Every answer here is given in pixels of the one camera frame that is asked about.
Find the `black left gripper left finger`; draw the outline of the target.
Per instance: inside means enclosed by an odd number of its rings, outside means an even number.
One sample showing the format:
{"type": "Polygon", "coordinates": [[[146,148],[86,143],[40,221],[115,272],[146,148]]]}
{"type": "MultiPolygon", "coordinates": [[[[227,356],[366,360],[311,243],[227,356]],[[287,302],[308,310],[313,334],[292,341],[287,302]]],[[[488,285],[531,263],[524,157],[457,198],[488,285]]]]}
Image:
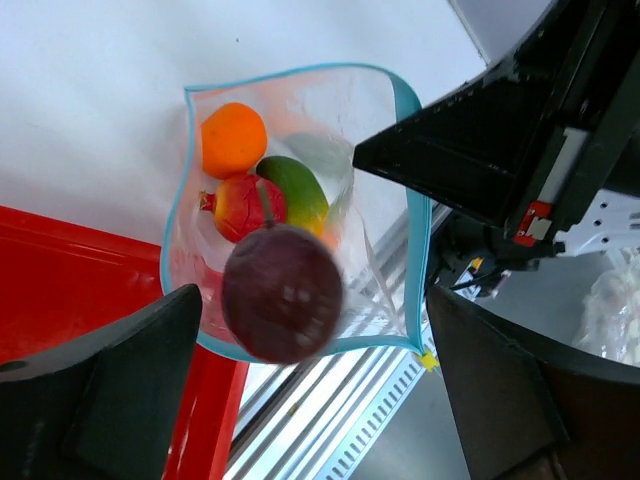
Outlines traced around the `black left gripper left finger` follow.
{"type": "Polygon", "coordinates": [[[4,479],[159,479],[202,312],[188,284],[1,366],[4,479]]]}

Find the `clear zip top bag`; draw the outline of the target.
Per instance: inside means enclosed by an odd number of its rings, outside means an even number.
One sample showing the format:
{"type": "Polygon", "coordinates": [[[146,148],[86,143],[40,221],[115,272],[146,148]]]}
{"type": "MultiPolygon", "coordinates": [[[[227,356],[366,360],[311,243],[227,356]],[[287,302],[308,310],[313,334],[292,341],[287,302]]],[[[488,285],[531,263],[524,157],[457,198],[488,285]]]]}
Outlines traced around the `clear zip top bag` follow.
{"type": "Polygon", "coordinates": [[[233,246],[200,208],[201,195],[217,184],[202,168],[200,126],[232,102],[260,115],[268,153],[305,165],[328,200],[322,238],[341,270],[345,301],[324,353],[382,346],[423,353],[432,203],[352,167],[358,143],[415,113],[420,102],[394,73],[347,63],[186,88],[182,172],[165,227],[160,272],[164,292],[185,284],[199,287],[198,343],[236,361],[251,360],[226,327],[221,310],[221,275],[233,246]]]}

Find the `red pomegranate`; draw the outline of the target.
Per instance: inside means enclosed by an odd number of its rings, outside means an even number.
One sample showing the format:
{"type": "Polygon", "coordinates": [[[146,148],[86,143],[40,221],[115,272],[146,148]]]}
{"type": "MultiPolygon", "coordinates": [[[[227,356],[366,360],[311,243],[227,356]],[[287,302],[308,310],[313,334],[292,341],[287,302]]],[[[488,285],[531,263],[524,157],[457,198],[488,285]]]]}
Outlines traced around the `red pomegranate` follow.
{"type": "Polygon", "coordinates": [[[266,224],[260,187],[266,189],[276,223],[287,217],[285,197],[279,187],[259,175],[244,173],[222,181],[213,193],[200,193],[200,209],[208,211],[218,232],[232,243],[240,242],[266,224]]]}

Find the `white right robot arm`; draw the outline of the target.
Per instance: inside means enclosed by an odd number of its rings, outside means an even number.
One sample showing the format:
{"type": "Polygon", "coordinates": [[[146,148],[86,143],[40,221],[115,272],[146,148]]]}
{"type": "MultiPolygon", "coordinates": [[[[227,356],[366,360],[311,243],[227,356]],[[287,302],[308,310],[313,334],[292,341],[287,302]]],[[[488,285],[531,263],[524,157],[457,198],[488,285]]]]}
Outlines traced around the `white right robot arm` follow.
{"type": "Polygon", "coordinates": [[[639,5],[553,1],[500,60],[356,146],[450,207],[446,245],[502,262],[639,243],[639,5]]]}

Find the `green orange mango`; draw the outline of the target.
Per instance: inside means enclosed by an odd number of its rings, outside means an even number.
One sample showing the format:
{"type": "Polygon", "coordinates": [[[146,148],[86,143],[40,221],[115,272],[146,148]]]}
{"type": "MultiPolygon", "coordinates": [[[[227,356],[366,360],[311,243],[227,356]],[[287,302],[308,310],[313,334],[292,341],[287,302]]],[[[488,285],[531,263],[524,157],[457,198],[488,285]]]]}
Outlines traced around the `green orange mango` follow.
{"type": "Polygon", "coordinates": [[[290,157],[269,156],[258,163],[256,173],[276,185],[284,195],[288,224],[316,236],[323,233],[329,203],[307,166],[290,157]]]}

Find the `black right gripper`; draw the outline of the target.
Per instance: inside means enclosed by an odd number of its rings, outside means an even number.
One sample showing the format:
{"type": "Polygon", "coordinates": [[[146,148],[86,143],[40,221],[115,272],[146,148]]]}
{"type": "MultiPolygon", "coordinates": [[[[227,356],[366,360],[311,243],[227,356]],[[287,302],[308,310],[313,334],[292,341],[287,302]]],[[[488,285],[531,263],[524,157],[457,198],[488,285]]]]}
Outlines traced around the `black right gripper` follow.
{"type": "Polygon", "coordinates": [[[500,62],[395,124],[355,168],[490,226],[495,250],[639,243],[639,5],[555,1],[500,62]]]}

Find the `orange fruit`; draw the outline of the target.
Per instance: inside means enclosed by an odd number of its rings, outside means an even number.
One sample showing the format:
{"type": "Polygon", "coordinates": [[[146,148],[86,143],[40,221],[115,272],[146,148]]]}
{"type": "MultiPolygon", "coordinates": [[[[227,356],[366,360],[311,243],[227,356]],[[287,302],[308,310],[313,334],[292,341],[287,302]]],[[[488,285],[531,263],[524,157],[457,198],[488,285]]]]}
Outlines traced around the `orange fruit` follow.
{"type": "Polygon", "coordinates": [[[242,103],[221,106],[202,122],[200,133],[203,171],[219,180],[247,173],[267,150],[264,121],[242,103]]]}

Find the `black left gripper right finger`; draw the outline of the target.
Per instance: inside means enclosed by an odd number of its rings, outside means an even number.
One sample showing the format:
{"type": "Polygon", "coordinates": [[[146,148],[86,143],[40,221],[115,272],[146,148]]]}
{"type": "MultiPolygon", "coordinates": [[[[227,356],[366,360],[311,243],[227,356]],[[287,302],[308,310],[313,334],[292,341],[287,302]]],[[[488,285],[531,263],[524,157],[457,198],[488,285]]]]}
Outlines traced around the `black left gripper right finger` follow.
{"type": "Polygon", "coordinates": [[[427,310],[471,478],[638,478],[638,368],[439,286],[427,310]]]}

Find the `dark purple passion fruit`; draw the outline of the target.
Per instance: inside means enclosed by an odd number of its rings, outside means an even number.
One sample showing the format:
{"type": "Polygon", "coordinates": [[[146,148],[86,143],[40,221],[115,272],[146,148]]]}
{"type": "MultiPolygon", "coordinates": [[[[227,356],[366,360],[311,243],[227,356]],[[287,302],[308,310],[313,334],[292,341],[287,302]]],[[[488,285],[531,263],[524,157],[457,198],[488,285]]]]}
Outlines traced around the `dark purple passion fruit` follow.
{"type": "Polygon", "coordinates": [[[335,333],[344,302],[342,277],[316,236],[275,221],[263,180],[256,189],[265,221],[225,264],[223,318],[253,358],[295,364],[319,354],[335,333]]]}

